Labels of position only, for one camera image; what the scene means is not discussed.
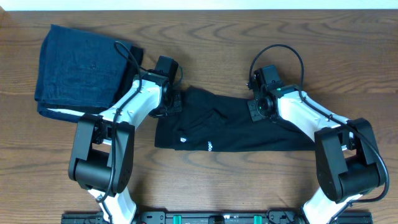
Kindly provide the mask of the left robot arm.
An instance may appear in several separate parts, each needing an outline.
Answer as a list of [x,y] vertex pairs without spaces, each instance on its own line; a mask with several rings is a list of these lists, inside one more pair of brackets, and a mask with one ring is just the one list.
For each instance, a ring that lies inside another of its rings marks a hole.
[[136,128],[149,114],[182,109],[173,85],[178,63],[159,57],[155,68],[140,70],[131,89],[99,115],[81,116],[75,133],[68,176],[101,207],[98,213],[64,214],[62,223],[134,223],[137,205],[127,184],[134,160]]

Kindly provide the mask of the black t-shirt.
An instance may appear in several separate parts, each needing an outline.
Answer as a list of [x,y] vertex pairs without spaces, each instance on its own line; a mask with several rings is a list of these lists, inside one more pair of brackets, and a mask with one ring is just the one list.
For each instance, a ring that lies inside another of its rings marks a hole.
[[253,122],[247,100],[190,87],[182,111],[159,118],[154,145],[176,151],[314,151],[314,142],[283,119]]

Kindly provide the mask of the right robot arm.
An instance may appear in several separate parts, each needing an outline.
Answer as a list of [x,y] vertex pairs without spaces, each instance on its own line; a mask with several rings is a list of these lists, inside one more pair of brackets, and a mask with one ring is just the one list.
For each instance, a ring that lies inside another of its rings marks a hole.
[[248,88],[254,92],[248,104],[253,120],[288,121],[315,144],[319,188],[302,206],[301,221],[334,223],[352,204],[386,196],[389,173],[369,121],[331,112],[302,85],[285,85],[273,65],[251,70]]

